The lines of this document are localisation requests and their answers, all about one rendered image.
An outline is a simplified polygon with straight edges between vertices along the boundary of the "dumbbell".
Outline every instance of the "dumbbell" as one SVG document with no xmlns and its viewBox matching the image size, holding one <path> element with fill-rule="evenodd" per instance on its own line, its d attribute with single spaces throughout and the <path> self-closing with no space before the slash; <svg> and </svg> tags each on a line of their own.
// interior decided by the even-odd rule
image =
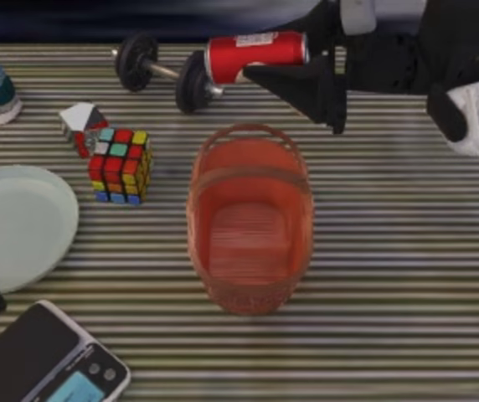
<svg viewBox="0 0 479 402">
<path fill-rule="evenodd" d="M 115 56 L 115 70 L 124 88 L 138 92 L 147 87 L 154 74 L 176 81 L 176 104 L 180 111 L 193 113 L 223 94 L 206 72 L 204 52 L 193 52 L 178 73 L 157 63 L 158 43 L 148 33 L 127 38 Z"/>
</svg>

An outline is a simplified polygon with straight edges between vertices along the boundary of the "basket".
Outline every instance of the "basket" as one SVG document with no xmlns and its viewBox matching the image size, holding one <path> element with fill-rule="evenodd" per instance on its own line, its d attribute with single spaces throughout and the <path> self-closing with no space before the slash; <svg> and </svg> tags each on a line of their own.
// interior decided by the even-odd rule
<svg viewBox="0 0 479 402">
<path fill-rule="evenodd" d="M 272 138 L 226 138 L 241 131 Z M 189 254 L 209 297 L 234 314 L 278 309 L 310 263 L 312 216 L 306 164 L 289 137 L 258 124 L 216 132 L 197 155 L 187 204 Z"/>
</svg>

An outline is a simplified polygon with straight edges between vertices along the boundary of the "striped surface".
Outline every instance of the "striped surface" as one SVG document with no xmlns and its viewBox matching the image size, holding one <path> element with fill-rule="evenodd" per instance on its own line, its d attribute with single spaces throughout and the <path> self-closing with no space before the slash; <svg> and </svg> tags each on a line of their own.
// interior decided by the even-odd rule
<svg viewBox="0 0 479 402">
<path fill-rule="evenodd" d="M 162 50 L 179 69 L 192 47 Z M 46 298 L 133 370 L 125 401 L 479 400 L 479 160 L 445 146 L 418 97 L 351 95 L 333 137 L 273 95 L 236 86 L 196 117 L 156 79 L 127 94 L 102 47 L 0 47 L 25 102 L 0 128 L 0 165 L 27 163 L 77 192 L 80 230 L 59 269 L 8 298 L 0 331 Z M 152 133 L 150 200 L 97 204 L 57 113 L 90 100 Z M 238 121 L 285 130 L 311 169 L 312 266 L 277 314 L 232 317 L 208 301 L 186 253 L 184 204 L 203 139 Z"/>
</svg>

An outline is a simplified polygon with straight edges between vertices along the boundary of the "plate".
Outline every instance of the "plate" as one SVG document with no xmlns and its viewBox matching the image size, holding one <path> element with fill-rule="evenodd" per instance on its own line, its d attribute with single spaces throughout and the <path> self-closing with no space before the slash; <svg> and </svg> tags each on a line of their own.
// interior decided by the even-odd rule
<svg viewBox="0 0 479 402">
<path fill-rule="evenodd" d="M 72 188 L 40 167 L 0 167 L 0 292 L 42 279 L 74 241 L 79 207 Z"/>
</svg>

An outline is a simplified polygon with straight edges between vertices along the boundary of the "red can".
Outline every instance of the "red can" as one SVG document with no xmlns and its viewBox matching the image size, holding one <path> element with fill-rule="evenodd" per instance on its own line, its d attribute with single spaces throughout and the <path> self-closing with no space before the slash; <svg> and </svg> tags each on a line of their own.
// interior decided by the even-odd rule
<svg viewBox="0 0 479 402">
<path fill-rule="evenodd" d="M 242 71 L 249 64 L 305 64 L 309 58 L 306 35 L 295 31 L 211 39 L 205 56 L 216 85 L 245 80 Z"/>
</svg>

